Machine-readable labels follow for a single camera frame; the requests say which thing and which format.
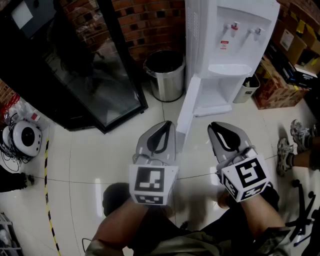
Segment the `person's left forearm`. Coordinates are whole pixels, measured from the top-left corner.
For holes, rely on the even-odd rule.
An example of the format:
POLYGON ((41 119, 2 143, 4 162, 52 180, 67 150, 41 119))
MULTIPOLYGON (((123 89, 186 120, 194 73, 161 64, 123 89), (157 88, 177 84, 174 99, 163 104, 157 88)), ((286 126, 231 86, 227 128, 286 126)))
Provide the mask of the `person's left forearm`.
POLYGON ((128 199, 99 225, 93 240, 122 250, 136 235, 149 208, 128 199))

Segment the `clear plastic bag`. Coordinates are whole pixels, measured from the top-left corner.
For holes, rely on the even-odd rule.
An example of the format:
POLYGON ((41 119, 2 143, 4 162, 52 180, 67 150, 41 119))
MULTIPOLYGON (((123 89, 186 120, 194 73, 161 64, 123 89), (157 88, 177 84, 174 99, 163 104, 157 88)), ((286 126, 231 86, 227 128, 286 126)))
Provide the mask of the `clear plastic bag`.
POLYGON ((25 101, 17 93, 14 93, 10 100, 0 108, 0 118, 6 125, 27 121, 45 130, 52 121, 25 101))

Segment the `yellow taped cardboard box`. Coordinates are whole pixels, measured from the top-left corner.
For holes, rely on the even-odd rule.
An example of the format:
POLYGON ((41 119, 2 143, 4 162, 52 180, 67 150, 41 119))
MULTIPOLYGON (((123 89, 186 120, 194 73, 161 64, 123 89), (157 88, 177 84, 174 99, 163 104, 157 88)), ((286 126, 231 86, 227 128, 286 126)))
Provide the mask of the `yellow taped cardboard box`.
POLYGON ((289 16, 296 20, 295 32, 313 52, 320 55, 320 23, 299 5, 291 3, 289 16))

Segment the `small beige trash bin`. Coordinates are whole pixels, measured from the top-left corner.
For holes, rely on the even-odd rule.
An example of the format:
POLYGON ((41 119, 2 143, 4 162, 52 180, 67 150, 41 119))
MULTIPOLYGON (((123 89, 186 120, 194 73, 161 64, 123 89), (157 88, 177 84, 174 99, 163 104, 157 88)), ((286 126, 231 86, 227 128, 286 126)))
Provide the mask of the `small beige trash bin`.
POLYGON ((253 96, 253 94, 259 87, 260 87, 260 82, 255 74, 251 77, 247 77, 244 80, 236 97, 234 98, 233 103, 235 104, 245 103, 250 97, 253 96))

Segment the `printed brown cardboard box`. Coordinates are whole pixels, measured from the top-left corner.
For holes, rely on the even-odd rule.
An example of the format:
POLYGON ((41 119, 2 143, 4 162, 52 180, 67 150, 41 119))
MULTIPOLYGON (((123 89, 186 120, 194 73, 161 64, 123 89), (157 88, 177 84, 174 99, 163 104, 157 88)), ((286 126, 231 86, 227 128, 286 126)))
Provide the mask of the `printed brown cardboard box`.
POLYGON ((307 88, 287 84, 264 55, 255 71, 259 88, 253 100, 259 110, 294 107, 310 91, 307 88))

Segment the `white round device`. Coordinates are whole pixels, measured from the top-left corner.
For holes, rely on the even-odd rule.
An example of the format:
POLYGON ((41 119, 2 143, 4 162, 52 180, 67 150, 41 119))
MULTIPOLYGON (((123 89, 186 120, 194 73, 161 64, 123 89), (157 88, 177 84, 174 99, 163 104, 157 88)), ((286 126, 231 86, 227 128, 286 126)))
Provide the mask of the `white round device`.
POLYGON ((15 158, 36 157, 41 148, 42 131, 25 120, 7 125, 2 131, 5 150, 15 158))

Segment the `black office chair base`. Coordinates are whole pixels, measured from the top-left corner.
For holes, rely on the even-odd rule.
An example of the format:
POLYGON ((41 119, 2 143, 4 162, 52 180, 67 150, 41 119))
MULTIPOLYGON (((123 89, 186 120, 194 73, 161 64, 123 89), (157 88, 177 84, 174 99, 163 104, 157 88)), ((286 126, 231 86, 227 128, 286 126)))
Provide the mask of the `black office chair base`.
POLYGON ((312 214, 311 218, 308 218, 309 213, 312 210, 313 204, 316 199, 316 195, 313 191, 310 191, 308 193, 308 198, 310 199, 310 202, 307 207, 305 207, 305 196, 304 196, 304 190, 303 186, 299 179, 292 180, 291 185, 293 188, 298 188, 298 196, 299 196, 299 213, 298 217, 294 221, 287 222, 285 224, 286 227, 292 228, 294 227, 294 230, 292 231, 289 239, 291 242, 294 241, 295 237, 302 236, 306 234, 306 227, 309 225, 312 225, 318 214, 318 210, 315 209, 312 214))

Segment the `steel round trash bin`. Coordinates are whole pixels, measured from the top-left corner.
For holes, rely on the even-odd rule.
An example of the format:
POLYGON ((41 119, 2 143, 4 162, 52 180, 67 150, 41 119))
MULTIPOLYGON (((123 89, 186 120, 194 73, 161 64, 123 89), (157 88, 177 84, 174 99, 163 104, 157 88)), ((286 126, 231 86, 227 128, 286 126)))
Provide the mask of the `steel round trash bin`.
POLYGON ((178 100, 184 93, 185 57, 174 50, 159 50, 148 56, 143 69, 151 82, 152 95, 160 102, 178 100))

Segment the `black flat box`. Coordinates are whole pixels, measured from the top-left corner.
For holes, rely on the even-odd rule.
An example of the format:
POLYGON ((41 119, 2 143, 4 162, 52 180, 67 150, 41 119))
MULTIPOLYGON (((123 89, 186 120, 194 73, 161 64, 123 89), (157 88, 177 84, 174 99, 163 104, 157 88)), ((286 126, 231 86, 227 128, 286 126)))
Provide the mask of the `black flat box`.
POLYGON ((284 53, 272 41, 268 43, 265 55, 287 84, 310 90, 320 86, 320 78, 318 78, 317 75, 294 67, 284 53))

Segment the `grey metal rack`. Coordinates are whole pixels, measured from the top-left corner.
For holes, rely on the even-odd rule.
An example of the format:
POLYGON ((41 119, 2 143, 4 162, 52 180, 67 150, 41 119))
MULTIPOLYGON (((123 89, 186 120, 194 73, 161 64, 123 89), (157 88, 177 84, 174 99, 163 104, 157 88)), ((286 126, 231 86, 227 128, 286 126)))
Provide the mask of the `grey metal rack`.
POLYGON ((24 256, 13 222, 4 212, 0 212, 0 256, 24 256))

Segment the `yellow black striped tape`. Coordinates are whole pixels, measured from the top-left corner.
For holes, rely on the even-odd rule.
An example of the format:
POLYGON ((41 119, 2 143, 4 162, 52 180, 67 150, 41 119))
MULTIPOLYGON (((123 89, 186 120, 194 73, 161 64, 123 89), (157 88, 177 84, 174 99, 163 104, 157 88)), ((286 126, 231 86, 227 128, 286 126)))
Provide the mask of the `yellow black striped tape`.
POLYGON ((52 233, 53 241, 57 249, 58 256, 62 256, 60 248, 56 239, 55 230, 52 223, 52 216, 49 207, 49 195, 48 195, 48 153, 49 153, 49 137, 46 139, 45 144, 45 155, 44 155, 44 193, 45 193, 45 203, 46 203, 46 212, 48 216, 49 226, 52 233))

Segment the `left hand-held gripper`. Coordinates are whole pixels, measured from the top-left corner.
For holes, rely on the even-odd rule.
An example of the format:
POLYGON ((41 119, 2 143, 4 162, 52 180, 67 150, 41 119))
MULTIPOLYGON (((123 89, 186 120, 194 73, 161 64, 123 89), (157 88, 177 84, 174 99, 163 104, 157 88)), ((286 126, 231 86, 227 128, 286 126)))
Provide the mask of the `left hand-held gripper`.
POLYGON ((129 192, 133 201, 147 206, 167 206, 178 176, 176 127, 163 121, 143 133, 129 165, 129 192))

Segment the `white water dispenser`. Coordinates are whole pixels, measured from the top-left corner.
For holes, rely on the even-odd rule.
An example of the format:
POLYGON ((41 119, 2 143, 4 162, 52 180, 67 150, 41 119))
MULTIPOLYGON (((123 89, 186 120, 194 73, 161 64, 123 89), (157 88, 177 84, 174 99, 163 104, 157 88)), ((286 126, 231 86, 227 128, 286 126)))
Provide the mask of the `white water dispenser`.
POLYGON ((277 0, 185 0, 186 91, 193 75, 201 78, 195 116, 229 112, 246 78, 251 77, 265 52, 276 25, 277 0), (239 22, 235 37, 223 34, 224 24, 239 22), (264 29, 263 43, 246 40, 248 28, 264 29), (229 41, 227 50, 221 41, 229 41), (248 65, 246 76, 217 76, 209 65, 248 65))

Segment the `black glass door cabinet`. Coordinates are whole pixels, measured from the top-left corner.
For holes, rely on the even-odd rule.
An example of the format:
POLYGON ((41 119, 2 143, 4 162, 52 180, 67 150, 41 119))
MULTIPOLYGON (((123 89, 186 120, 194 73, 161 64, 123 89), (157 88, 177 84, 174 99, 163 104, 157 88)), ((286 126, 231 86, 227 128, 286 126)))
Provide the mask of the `black glass door cabinet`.
POLYGON ((65 129, 142 114, 137 75, 112 0, 0 0, 0 80, 65 129))

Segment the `person's right forearm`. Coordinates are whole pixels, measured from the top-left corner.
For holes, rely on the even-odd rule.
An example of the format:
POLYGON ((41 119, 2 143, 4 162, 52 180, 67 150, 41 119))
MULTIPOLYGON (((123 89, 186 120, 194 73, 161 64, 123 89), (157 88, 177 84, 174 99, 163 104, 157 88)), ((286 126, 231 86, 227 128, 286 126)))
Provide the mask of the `person's right forearm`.
POLYGON ((249 230, 255 239, 268 228, 285 227, 285 222, 278 212, 260 194, 240 204, 244 210, 249 230))

